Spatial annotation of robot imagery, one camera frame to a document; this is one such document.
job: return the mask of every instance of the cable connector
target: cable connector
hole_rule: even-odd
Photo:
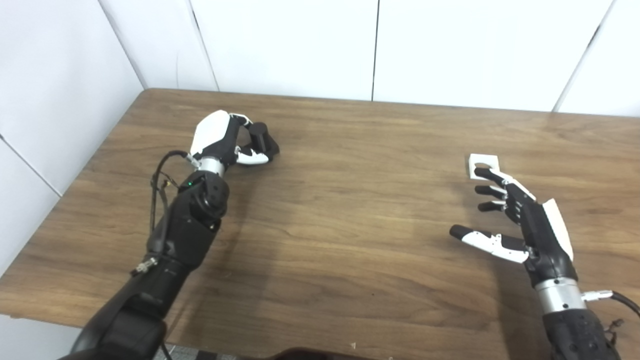
[[[200,162],[194,158],[191,154],[187,154],[187,156],[184,157],[188,162],[190,162],[193,167],[195,168],[199,168],[200,167]]]
[[[136,266],[135,269],[131,270],[131,276],[136,276],[138,274],[145,274],[149,271],[150,268],[152,268],[153,266],[156,266],[157,264],[158,264],[158,260],[156,258],[150,258],[149,260],[138,264],[138,266]]]
[[[611,290],[586,291],[582,293],[582,301],[591,302],[602,299],[610,299],[613,296]]]

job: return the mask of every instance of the robotic hand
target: robotic hand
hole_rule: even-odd
[[[524,239],[462,225],[452,226],[449,233],[491,255],[524,264],[542,305],[553,359],[619,359],[597,316],[585,305],[585,300],[605,299],[612,292],[583,295],[578,289],[573,249],[555,200],[539,204],[527,188],[502,172],[476,168],[475,173],[498,185],[476,187],[476,193],[498,198],[478,205],[478,209],[504,212],[520,226]]]
[[[245,146],[236,145],[241,126],[249,130],[251,138],[251,143]],[[223,110],[210,114],[198,124],[191,144],[191,155],[199,161],[194,165],[220,177],[235,163],[260,165],[273,160],[279,152],[278,144],[269,136],[267,125],[253,123],[242,114]]]
[[[249,130],[251,143],[236,145],[238,131]],[[131,278],[89,320],[71,354],[61,360],[151,360],[163,344],[164,318],[187,276],[204,260],[227,212],[229,187],[223,175],[234,163],[264,164],[280,149],[263,123],[219,110],[196,128],[191,152],[170,151],[152,177],[151,234],[147,253]],[[180,185],[169,206],[158,178],[165,161],[181,156],[196,170]],[[165,203],[155,225],[156,193]]]

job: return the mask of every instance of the black robotic arm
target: black robotic arm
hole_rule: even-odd
[[[520,226],[524,238],[474,231],[462,225],[452,226],[449,233],[494,256],[524,264],[544,312],[542,320],[552,359],[619,359],[598,317],[586,305],[586,300],[604,299],[612,292],[580,292],[573,249],[555,200],[539,204],[524,186],[502,172],[477,168],[475,173],[499,186],[476,187],[476,193],[499,198],[478,205],[478,209],[505,212]]]
[[[240,127],[251,144],[236,145]],[[122,289],[89,320],[72,353],[60,360],[150,360],[166,335],[164,318],[187,276],[204,260],[227,211],[229,187],[223,180],[234,163],[267,163],[280,149],[263,123],[219,110],[201,121],[191,154],[172,151],[152,178],[155,203],[163,163],[173,155],[196,167],[153,227],[147,253]]]

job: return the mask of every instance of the black cable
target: black cable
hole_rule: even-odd
[[[164,186],[162,186],[160,188],[160,190],[158,190],[158,192],[160,193],[160,199],[162,200],[162,205],[163,205],[163,221],[162,221],[162,233],[160,235],[160,239],[162,239],[162,241],[160,242],[160,244],[162,245],[160,247],[160,249],[158,249],[158,251],[162,252],[164,250],[164,245],[166,242],[166,234],[169,231],[169,219],[170,219],[170,214],[169,214],[169,200],[166,198],[166,191],[164,190],[164,188],[166,188],[166,183]]]
[[[158,178],[160,177],[162,167],[164,166],[164,163],[172,156],[182,156],[183,158],[186,158],[187,155],[188,153],[182,150],[172,150],[170,152],[167,152],[166,155],[164,155],[158,163],[156,171],[151,177],[151,214],[149,216],[149,234],[153,233],[154,228],[156,227],[156,194],[158,191]]]
[[[171,358],[171,354],[169,354],[169,350],[166,349],[164,342],[160,344],[160,349],[162,349],[162,353],[164,354],[164,357],[166,357],[166,360],[173,360]]]
[[[630,298],[622,295],[621,293],[612,291],[613,295],[611,295],[611,299],[621,302],[624,305],[628,306],[631,310],[633,310],[637,316],[640,316],[640,306],[638,306],[638,304],[636,304],[633,300],[631,300]]]
[[[169,180],[169,182],[170,182],[172,185],[174,185],[176,188],[178,187],[178,183],[177,183],[175,180],[173,180],[173,178],[172,178],[171,176],[169,176],[169,174],[167,174],[167,173],[166,173],[166,172],[164,172],[164,171],[160,171],[160,174],[162,174],[162,175],[166,176],[167,180]]]
[[[607,334],[611,334],[611,340],[609,340],[609,344],[611,345],[611,347],[615,347],[616,343],[618,342],[618,333],[614,330],[618,327],[621,327],[624,323],[625,321],[622,319],[613,320],[611,324],[606,329],[604,329],[604,332],[606,332]]]
[[[606,337],[605,337],[605,341],[607,342],[607,347],[610,349],[609,354],[613,355],[614,360],[622,360],[622,358],[620,357],[620,354],[616,350],[616,344],[613,343],[611,340],[607,339]]]

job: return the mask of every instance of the robot finger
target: robot finger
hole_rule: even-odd
[[[507,207],[504,210],[504,214],[507,215],[509,220],[513,221],[516,225],[520,225],[520,212],[517,208]]]
[[[474,173],[479,177],[483,177],[487,180],[493,181],[494,183],[498,184],[498,186],[500,187],[504,187],[503,184],[505,179],[511,179],[511,176],[504,174],[502,172],[499,172],[497,170],[494,170],[492,168],[477,167],[474,170]]]
[[[523,263],[529,257],[529,252],[524,247],[524,240],[518,238],[474,231],[462,225],[453,225],[449,234],[463,243],[515,263]]]
[[[478,210],[484,212],[487,211],[504,211],[506,208],[506,202],[500,200],[494,200],[489,202],[483,202],[478,204]]]
[[[242,165],[262,165],[269,162],[269,157],[261,152],[255,152],[249,146],[237,147],[237,163]]]
[[[236,114],[236,113],[229,113],[229,115],[235,119],[236,121],[238,121],[238,124],[240,124],[240,126],[244,126],[247,129],[253,124],[253,122],[251,122],[251,120],[249,120],[249,118],[246,115],[243,114]]]
[[[507,191],[505,189],[501,189],[497,186],[485,186],[485,185],[477,185],[476,193],[480,195],[491,195],[500,200],[504,200],[507,195]]]
[[[517,180],[511,179],[506,181],[504,188],[509,193],[509,197],[518,203],[516,205],[519,208],[522,207],[522,204],[525,202],[536,202],[536,197]]]

